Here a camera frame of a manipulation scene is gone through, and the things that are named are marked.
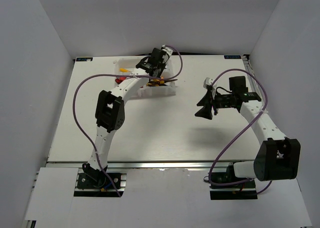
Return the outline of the aluminium rail front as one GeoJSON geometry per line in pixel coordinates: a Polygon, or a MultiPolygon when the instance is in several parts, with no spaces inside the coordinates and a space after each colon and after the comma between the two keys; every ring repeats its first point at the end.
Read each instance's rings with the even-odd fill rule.
{"type": "MultiPolygon", "coordinates": [[[[83,162],[47,162],[45,167],[49,168],[82,168],[83,162]]],[[[108,163],[108,169],[169,169],[169,168],[186,168],[186,169],[210,169],[212,162],[195,161],[195,162],[118,162],[111,161],[108,163]]]]}

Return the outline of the yellow pliers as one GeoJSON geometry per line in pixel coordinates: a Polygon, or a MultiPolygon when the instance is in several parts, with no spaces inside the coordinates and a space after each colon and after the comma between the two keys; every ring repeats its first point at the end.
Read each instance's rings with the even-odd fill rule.
{"type": "Polygon", "coordinates": [[[177,79],[169,79],[169,80],[154,79],[154,80],[149,81],[146,85],[148,87],[166,86],[167,83],[174,82],[174,81],[177,81],[177,79]]]}

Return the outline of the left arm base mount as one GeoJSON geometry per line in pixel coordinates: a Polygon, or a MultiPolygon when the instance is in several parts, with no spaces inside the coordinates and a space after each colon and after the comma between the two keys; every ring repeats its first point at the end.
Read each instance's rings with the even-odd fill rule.
{"type": "Polygon", "coordinates": [[[124,173],[104,172],[92,168],[88,163],[82,165],[74,189],[74,197],[121,197],[125,190],[124,173]]]}

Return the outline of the yellow handle screwdriver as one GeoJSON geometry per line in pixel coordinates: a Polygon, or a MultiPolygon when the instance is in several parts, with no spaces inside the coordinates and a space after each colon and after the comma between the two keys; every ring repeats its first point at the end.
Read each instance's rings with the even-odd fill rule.
{"type": "Polygon", "coordinates": [[[119,68],[119,71],[123,73],[129,73],[132,72],[132,69],[119,68]]]}

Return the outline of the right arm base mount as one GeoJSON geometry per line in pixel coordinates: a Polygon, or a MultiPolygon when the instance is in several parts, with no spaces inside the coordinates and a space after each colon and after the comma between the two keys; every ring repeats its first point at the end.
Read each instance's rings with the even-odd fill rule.
{"type": "Polygon", "coordinates": [[[255,200],[258,198],[254,180],[244,182],[246,178],[235,176],[233,163],[229,163],[225,170],[214,168],[211,175],[203,178],[209,184],[211,200],[255,200]]]}

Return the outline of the blue sticker corner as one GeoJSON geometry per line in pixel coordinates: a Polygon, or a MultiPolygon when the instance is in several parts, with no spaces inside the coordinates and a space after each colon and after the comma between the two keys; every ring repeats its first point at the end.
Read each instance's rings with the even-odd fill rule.
{"type": "Polygon", "coordinates": [[[78,57],[76,58],[76,62],[91,62],[93,57],[78,57]]]}
{"type": "Polygon", "coordinates": [[[229,60],[242,59],[241,55],[224,55],[224,58],[229,60]]]}

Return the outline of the blue sticker left corner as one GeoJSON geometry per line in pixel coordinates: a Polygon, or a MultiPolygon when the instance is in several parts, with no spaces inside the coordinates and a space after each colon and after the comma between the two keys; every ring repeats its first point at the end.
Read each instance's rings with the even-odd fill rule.
{"type": "Polygon", "coordinates": [[[93,57],[78,57],[76,58],[76,62],[91,62],[93,57]]]}

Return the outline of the blue sticker right corner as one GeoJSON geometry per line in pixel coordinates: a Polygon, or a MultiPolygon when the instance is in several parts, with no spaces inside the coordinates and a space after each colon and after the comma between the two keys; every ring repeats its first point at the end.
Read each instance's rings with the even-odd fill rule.
{"type": "Polygon", "coordinates": [[[229,60],[242,59],[241,55],[224,55],[224,58],[229,60]]]}

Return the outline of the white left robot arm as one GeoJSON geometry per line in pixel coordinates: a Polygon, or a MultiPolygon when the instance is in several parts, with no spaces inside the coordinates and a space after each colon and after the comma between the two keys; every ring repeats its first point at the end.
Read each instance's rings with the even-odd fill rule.
{"type": "Polygon", "coordinates": [[[98,96],[95,111],[97,134],[95,149],[84,169],[92,169],[88,181],[94,187],[101,187],[106,181],[106,175],[100,172],[108,165],[108,154],[112,139],[125,121],[125,104],[131,96],[146,85],[151,77],[160,77],[167,65],[173,50],[163,46],[154,48],[151,55],[143,58],[127,78],[110,91],[101,91],[98,96]]]}

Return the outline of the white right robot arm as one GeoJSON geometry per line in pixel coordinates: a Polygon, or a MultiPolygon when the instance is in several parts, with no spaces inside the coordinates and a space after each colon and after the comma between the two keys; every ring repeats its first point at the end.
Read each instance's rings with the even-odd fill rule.
{"type": "Polygon", "coordinates": [[[235,108],[250,124],[260,148],[253,161],[239,161],[227,168],[222,183],[238,187],[244,179],[260,181],[295,179],[298,174],[301,145],[288,138],[263,110],[261,97],[250,92],[244,76],[229,79],[229,93],[220,94],[212,78],[203,83],[206,94],[198,102],[196,117],[211,120],[219,109],[235,108]]]}

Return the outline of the white compartment tray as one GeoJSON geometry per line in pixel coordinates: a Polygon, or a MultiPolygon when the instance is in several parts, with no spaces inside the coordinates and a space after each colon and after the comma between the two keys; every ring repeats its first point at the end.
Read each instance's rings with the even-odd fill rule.
{"type": "MultiPolygon", "coordinates": [[[[114,61],[114,71],[117,76],[119,75],[129,75],[142,57],[131,57],[131,58],[121,58],[114,61]]],[[[173,76],[173,65],[169,60],[166,65],[166,69],[162,73],[163,78],[168,78],[173,76]]],[[[158,86],[142,86],[137,92],[131,96],[130,99],[144,99],[153,97],[163,97],[163,96],[174,96],[176,94],[176,84],[175,81],[167,82],[158,86]]]]}

